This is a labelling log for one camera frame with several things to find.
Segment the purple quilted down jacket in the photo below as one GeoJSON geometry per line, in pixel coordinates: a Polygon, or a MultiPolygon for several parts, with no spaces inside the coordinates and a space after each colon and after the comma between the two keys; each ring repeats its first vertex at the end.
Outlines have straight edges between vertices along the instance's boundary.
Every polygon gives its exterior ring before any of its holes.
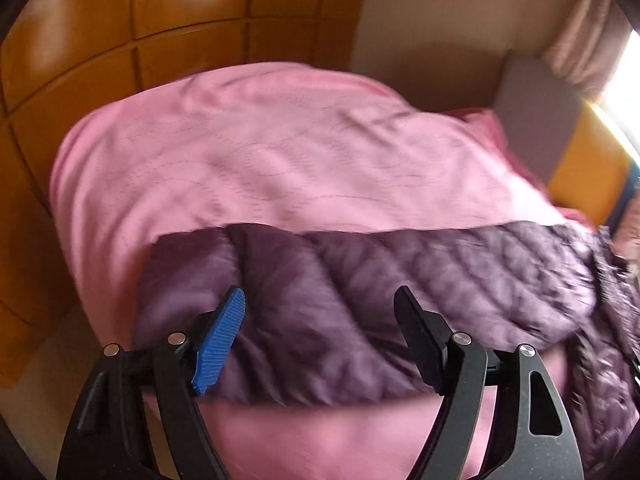
{"type": "Polygon", "coordinates": [[[638,292],[608,237],[577,224],[166,234],[137,284],[134,344],[192,327],[234,288],[245,314],[212,385],[221,398],[345,406],[439,392],[447,341],[463,332],[491,354],[565,348],[566,411],[587,472],[634,428],[638,292]]]}

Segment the grey yellow blue headboard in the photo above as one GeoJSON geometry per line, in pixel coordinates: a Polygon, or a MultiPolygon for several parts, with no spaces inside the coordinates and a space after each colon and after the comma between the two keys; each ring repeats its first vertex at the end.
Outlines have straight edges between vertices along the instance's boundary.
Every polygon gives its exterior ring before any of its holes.
{"type": "Polygon", "coordinates": [[[538,58],[510,52],[492,108],[509,150],[551,203],[614,232],[634,197],[639,167],[600,111],[538,58]]]}

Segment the pink dotted bed quilt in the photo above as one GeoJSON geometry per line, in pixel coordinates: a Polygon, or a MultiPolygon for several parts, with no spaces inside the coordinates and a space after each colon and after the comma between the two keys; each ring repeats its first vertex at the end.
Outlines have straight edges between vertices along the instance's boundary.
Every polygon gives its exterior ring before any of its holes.
{"type": "Polygon", "coordinates": [[[560,224],[488,110],[423,113],[368,78],[292,63],[223,68],[95,110],[50,177],[58,239],[96,338],[129,346],[162,234],[560,224]]]}

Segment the bright window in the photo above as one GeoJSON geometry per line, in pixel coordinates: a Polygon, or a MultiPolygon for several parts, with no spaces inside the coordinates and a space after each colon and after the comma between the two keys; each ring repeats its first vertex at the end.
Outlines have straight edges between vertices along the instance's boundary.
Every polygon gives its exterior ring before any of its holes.
{"type": "Polygon", "coordinates": [[[608,128],[636,162],[639,162],[639,65],[639,34],[632,32],[599,100],[608,128]]]}

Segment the left pink patterned curtain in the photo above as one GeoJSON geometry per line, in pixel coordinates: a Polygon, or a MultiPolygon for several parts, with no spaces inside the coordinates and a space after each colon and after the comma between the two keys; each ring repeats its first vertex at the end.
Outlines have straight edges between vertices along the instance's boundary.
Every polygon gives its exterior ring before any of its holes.
{"type": "Polygon", "coordinates": [[[630,36],[631,24],[615,0],[577,0],[541,58],[555,76],[598,102],[630,36]]]}

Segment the wooden wardrobe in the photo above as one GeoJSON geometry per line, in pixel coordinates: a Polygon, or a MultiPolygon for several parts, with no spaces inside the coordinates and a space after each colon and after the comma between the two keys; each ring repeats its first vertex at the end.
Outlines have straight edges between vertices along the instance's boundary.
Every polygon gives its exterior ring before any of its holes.
{"type": "Polygon", "coordinates": [[[92,110],[204,70],[349,66],[363,0],[1,0],[1,383],[74,306],[48,189],[92,110]]]}

